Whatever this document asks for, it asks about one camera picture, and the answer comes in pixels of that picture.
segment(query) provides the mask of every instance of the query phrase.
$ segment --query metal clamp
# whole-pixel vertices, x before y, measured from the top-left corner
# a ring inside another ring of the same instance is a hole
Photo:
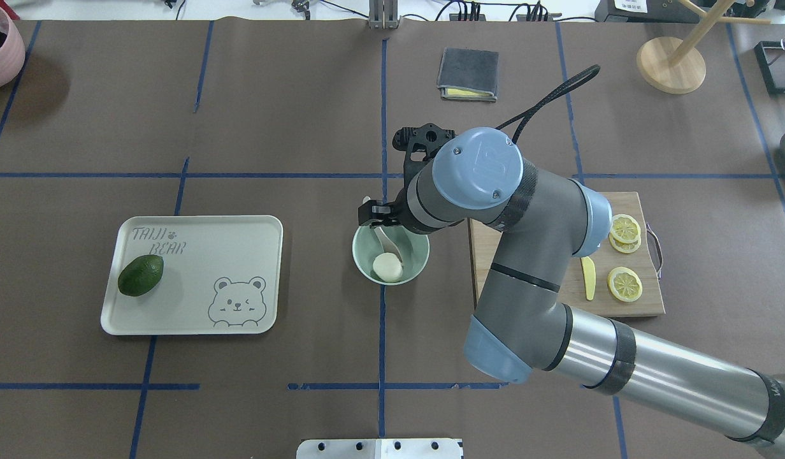
[[[370,0],[370,29],[398,29],[398,0]]]

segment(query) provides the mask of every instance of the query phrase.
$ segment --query metal bracket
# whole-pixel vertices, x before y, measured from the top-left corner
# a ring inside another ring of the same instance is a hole
[[[461,439],[322,439],[303,441],[296,459],[463,459]]]
[[[398,0],[370,0],[370,29],[398,29]]]

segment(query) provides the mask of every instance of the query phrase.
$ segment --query dried lemon slice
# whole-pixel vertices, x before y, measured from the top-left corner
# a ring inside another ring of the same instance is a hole
[[[608,289],[620,302],[631,303],[642,296],[642,281],[633,270],[620,266],[608,273]]]
[[[618,252],[621,253],[634,253],[635,251],[639,250],[639,247],[642,245],[641,238],[638,238],[635,243],[625,244],[617,241],[613,235],[608,235],[608,241],[610,241],[611,247],[615,248]]]
[[[610,235],[617,243],[633,244],[641,237],[641,229],[637,219],[623,213],[614,215],[610,226]]]

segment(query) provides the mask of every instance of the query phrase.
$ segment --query black cable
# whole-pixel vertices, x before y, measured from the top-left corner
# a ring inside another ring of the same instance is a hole
[[[548,9],[542,3],[537,2],[535,8],[531,11],[531,17],[526,17],[527,21],[531,22],[546,22],[548,21]]]
[[[463,20],[480,20],[480,4],[472,0],[469,16],[463,18]]]
[[[180,10],[183,9],[183,5],[185,4],[186,4],[186,0],[183,0],[183,3],[180,3],[180,6],[177,6],[177,14],[175,15],[175,20],[178,20],[178,18],[180,18]]]
[[[522,3],[486,3],[486,2],[478,2],[479,5],[486,5],[486,6],[520,6]]]
[[[363,17],[363,18],[370,18],[368,15],[366,15],[364,13],[360,13],[360,12],[358,12],[356,10],[351,10],[350,8],[344,8],[344,6],[336,5],[335,3],[328,2],[328,0],[319,0],[319,2],[326,3],[326,4],[330,5],[330,6],[335,6],[335,8],[343,9],[344,11],[349,11],[352,14],[360,15],[360,17]]]
[[[466,12],[466,2],[463,2],[463,0],[450,0],[448,3],[446,3],[443,6],[443,8],[441,8],[441,11],[438,12],[438,14],[435,17],[435,20],[439,20],[443,12],[446,11],[446,8],[448,8],[452,3],[457,3],[457,18],[459,20],[460,20],[460,5],[463,5],[463,15],[465,16],[468,14],[468,12]]]
[[[409,15],[402,15],[402,17],[418,17],[418,18],[422,18],[423,20],[429,22],[428,18],[422,17],[422,15],[409,14]]]
[[[507,22],[511,22],[512,21],[512,19],[514,18],[514,15],[517,14],[517,10],[520,9],[521,6],[525,6],[526,7],[526,18],[529,17],[529,14],[531,13],[531,5],[529,5],[528,3],[521,3],[521,4],[517,5],[517,6],[515,6],[514,11],[512,11],[512,15],[510,15],[508,17],[508,21]]]
[[[588,81],[591,81],[592,78],[594,78],[596,75],[599,74],[599,70],[600,70],[599,65],[591,65],[587,69],[582,70],[582,72],[577,73],[572,78],[569,78],[563,84],[559,85],[553,91],[548,93],[548,95],[545,96],[537,104],[535,104],[534,107],[531,107],[529,108],[529,110],[526,110],[523,113],[520,113],[518,116],[509,119],[508,121],[499,125],[495,129],[502,130],[503,128],[505,128],[509,124],[512,124],[518,119],[522,119],[522,121],[520,121],[520,124],[517,126],[517,129],[514,130],[514,135],[512,136],[512,142],[517,143],[517,139],[520,138],[520,134],[523,132],[523,128],[526,127],[526,124],[529,122],[531,117],[535,116],[535,114],[541,108],[543,108],[544,105],[546,105],[548,102],[553,101],[553,99],[564,96],[565,94],[568,94],[570,91],[573,91],[578,87],[581,87],[582,85],[586,84]]]
[[[554,22],[561,22],[561,21],[564,21],[564,20],[572,20],[573,18],[588,18],[589,20],[592,20],[594,22],[599,22],[598,20],[596,20],[596,18],[593,18],[593,17],[563,17],[563,18],[555,18],[555,20],[553,20],[553,21]]]

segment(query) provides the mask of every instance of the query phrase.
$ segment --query wooden base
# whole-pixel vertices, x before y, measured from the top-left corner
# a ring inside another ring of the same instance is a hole
[[[642,228],[642,241],[639,249],[629,255],[619,253],[602,241],[599,250],[591,255],[596,265],[596,291],[592,302],[585,299],[585,282],[579,258],[571,258],[565,271],[558,301],[574,308],[588,311],[603,317],[647,317],[662,316],[665,313],[661,300],[661,288],[652,263],[648,238],[645,234],[645,214],[636,192],[602,192],[614,209],[614,214],[628,214],[636,218]],[[480,221],[469,220],[470,240],[472,243],[472,268],[476,299],[483,291],[489,268],[494,261],[494,253],[500,244],[500,233],[485,226]],[[632,303],[620,302],[608,290],[608,273],[617,266],[626,266],[639,274],[644,287],[642,296]]]
[[[675,65],[667,62],[667,57],[681,44],[674,37],[654,38],[642,45],[637,53],[637,66],[650,86],[669,94],[687,94],[695,91],[707,76],[704,58],[695,48]]]

